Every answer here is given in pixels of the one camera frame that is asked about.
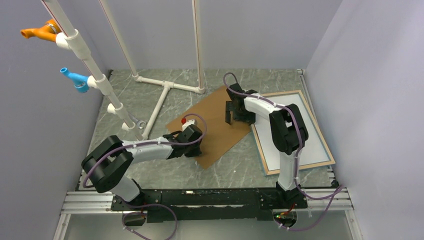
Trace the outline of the wooden frame backing board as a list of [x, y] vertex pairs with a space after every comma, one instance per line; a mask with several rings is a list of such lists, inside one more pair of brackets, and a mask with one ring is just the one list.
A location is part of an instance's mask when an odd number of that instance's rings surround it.
[[187, 114], [197, 114], [205, 120], [207, 130], [200, 144], [202, 154], [194, 158], [203, 169], [211, 167], [251, 132], [251, 127], [246, 123], [234, 120], [231, 124], [225, 122], [226, 101], [229, 100], [226, 87], [221, 86], [166, 125], [170, 132], [180, 130], [181, 119]]

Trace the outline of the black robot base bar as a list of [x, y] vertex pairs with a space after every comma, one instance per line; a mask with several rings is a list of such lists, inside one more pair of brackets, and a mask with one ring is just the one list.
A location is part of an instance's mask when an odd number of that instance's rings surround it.
[[209, 188], [209, 189], [144, 189], [143, 197], [126, 203], [112, 199], [113, 212], [143, 210], [148, 223], [189, 220], [256, 219], [271, 221], [273, 214], [306, 209], [306, 197], [292, 190], [285, 193], [276, 187]]

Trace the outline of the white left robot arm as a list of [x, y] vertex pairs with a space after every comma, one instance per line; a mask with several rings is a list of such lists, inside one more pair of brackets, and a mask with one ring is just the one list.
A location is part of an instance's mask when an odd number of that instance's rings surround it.
[[125, 176], [129, 167], [151, 160], [200, 156], [202, 138], [202, 130], [194, 123], [150, 140], [125, 141], [111, 135], [85, 157], [81, 167], [98, 193], [111, 192], [129, 209], [137, 210], [145, 202], [145, 193], [134, 179]]

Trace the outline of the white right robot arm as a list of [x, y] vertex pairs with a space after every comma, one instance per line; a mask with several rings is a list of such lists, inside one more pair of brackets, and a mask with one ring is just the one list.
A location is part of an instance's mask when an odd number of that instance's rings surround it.
[[239, 83], [227, 87], [230, 100], [225, 103], [225, 122], [252, 125], [256, 116], [269, 122], [271, 139], [279, 151], [280, 172], [277, 180], [282, 189], [275, 194], [276, 203], [287, 208], [295, 201], [293, 189], [298, 187], [299, 154], [309, 138], [304, 120], [296, 104], [281, 105], [258, 94], [244, 91]]

